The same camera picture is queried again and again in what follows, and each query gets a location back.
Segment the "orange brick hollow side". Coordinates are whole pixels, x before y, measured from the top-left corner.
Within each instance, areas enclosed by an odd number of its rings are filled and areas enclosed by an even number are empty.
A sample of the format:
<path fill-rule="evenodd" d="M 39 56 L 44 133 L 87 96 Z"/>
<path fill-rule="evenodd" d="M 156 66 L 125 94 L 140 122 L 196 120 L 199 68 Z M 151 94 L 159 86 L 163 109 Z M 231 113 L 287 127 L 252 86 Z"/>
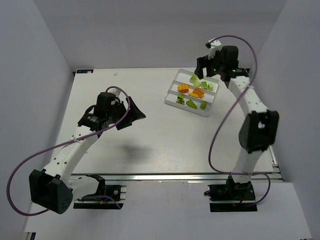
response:
<path fill-rule="evenodd" d="M 195 88 L 192 93 L 198 95 L 200 99 L 205 96 L 205 93 L 200 88 Z"/>

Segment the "small green brick upturned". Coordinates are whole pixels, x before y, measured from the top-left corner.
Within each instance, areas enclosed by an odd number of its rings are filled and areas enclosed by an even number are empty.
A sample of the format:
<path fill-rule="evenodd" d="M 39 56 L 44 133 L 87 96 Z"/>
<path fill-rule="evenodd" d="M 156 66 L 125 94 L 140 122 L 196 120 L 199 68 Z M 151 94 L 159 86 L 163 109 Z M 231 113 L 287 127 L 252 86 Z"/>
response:
<path fill-rule="evenodd" d="M 207 102 L 206 101 L 202 102 L 200 105 L 200 109 L 204 111 L 206 107 L 207 107 Z"/>

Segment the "yellow round lego block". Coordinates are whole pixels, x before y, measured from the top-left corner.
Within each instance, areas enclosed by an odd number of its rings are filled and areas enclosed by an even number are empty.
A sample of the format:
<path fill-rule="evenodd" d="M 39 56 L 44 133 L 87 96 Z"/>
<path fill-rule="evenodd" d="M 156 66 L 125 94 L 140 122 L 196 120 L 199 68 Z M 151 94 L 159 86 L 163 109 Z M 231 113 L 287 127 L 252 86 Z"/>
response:
<path fill-rule="evenodd" d="M 177 91 L 179 93 L 188 93 L 189 92 L 189 85 L 188 84 L 181 84 L 177 87 Z"/>

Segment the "green lego plate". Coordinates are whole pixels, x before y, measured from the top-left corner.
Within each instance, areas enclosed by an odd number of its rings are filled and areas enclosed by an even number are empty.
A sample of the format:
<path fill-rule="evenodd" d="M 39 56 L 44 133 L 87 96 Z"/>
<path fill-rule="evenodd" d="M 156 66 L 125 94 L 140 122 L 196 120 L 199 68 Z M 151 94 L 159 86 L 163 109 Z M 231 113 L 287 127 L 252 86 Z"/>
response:
<path fill-rule="evenodd" d="M 197 109 L 197 108 L 198 108 L 197 105 L 196 105 L 191 99 L 187 100 L 187 101 L 185 102 L 185 104 L 186 104 L 189 108 L 192 108 L 192 109 Z"/>

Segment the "small green brick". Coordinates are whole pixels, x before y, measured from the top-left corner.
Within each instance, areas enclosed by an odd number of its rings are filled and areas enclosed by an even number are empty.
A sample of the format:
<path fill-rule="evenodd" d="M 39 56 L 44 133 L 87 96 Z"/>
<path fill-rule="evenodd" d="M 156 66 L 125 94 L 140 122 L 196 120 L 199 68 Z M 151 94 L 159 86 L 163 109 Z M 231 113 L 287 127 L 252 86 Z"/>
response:
<path fill-rule="evenodd" d="M 201 86 L 201 82 L 196 80 L 194 83 L 193 83 L 194 86 L 196 87 L 200 87 Z"/>
<path fill-rule="evenodd" d="M 208 88 L 209 91 L 213 91 L 214 90 L 214 86 L 211 83 L 208 84 L 207 88 Z"/>

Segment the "small green brick front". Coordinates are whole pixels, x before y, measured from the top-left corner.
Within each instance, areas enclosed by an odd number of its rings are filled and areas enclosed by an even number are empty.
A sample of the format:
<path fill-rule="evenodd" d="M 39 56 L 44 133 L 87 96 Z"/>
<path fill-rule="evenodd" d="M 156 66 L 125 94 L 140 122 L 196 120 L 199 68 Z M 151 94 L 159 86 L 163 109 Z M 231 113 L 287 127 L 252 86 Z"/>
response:
<path fill-rule="evenodd" d="M 193 83 L 194 86 L 196 87 L 200 87 L 201 86 L 201 82 L 196 80 L 194 83 Z"/>

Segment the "orange brick studs up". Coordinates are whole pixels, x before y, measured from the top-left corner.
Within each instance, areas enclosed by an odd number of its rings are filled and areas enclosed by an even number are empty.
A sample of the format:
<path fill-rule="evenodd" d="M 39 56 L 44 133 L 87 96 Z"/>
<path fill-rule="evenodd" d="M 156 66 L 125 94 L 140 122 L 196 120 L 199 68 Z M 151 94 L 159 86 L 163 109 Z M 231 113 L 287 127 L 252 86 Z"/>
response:
<path fill-rule="evenodd" d="M 199 98 L 199 96 L 196 93 L 189 93 L 188 95 L 194 98 Z"/>

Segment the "green square brick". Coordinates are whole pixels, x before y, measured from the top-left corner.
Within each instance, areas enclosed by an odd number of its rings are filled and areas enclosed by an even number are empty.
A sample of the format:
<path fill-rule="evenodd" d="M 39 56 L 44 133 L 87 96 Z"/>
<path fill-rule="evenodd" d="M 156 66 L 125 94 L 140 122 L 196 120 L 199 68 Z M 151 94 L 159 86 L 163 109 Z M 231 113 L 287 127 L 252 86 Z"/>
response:
<path fill-rule="evenodd" d="M 180 105 L 184 105 L 185 104 L 185 100 L 184 100 L 184 95 L 183 94 L 179 94 L 177 96 L 176 103 L 180 104 Z"/>

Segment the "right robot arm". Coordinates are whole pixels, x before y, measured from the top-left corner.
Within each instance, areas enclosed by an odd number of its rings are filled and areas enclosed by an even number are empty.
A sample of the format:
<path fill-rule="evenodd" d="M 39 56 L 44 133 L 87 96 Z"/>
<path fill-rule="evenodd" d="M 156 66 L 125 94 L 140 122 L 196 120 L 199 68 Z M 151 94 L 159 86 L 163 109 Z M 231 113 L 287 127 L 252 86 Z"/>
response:
<path fill-rule="evenodd" d="M 197 59 L 194 73 L 199 79 L 219 75 L 241 107 L 244 114 L 238 134 L 241 150 L 230 176 L 236 184 L 247 184 L 259 158 L 275 142 L 279 113 L 268 109 L 258 97 L 248 72 L 239 67 L 236 46 L 222 46 L 215 41 L 206 47 L 209 54 Z"/>

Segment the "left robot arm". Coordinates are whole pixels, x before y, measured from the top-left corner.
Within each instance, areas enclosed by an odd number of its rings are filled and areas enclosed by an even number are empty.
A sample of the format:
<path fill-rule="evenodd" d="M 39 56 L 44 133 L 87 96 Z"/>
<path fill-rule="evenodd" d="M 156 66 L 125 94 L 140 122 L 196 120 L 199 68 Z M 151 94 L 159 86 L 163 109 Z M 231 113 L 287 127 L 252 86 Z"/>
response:
<path fill-rule="evenodd" d="M 42 170 L 29 175 L 31 201 L 57 214 L 63 214 L 75 200 L 105 199 L 106 181 L 96 174 L 87 174 L 76 180 L 70 177 L 89 148 L 103 131 L 115 125 L 117 130 L 146 118 L 133 99 L 126 98 L 125 107 L 113 92 L 101 92 L 96 104 L 88 107 L 77 123 L 71 143 L 63 146 L 58 155 Z"/>

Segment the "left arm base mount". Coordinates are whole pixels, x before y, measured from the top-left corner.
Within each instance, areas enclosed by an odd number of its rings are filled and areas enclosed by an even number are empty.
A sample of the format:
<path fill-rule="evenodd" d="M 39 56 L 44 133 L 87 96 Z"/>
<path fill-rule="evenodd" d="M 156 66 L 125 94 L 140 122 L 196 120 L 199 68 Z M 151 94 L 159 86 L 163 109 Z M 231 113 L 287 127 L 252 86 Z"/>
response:
<path fill-rule="evenodd" d="M 86 174 L 70 180 L 69 186 L 76 194 L 73 208 L 82 210 L 121 210 L 126 199 L 127 186 L 109 183 L 96 174 Z"/>

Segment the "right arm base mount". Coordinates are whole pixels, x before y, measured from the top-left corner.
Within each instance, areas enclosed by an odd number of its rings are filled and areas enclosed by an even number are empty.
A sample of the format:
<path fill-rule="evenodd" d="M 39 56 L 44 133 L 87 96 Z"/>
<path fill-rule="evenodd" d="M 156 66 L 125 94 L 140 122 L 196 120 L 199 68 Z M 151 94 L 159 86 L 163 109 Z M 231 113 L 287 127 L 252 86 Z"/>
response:
<path fill-rule="evenodd" d="M 235 183 L 229 176 L 224 184 L 208 185 L 204 196 L 209 197 L 211 213 L 257 212 L 252 182 Z"/>

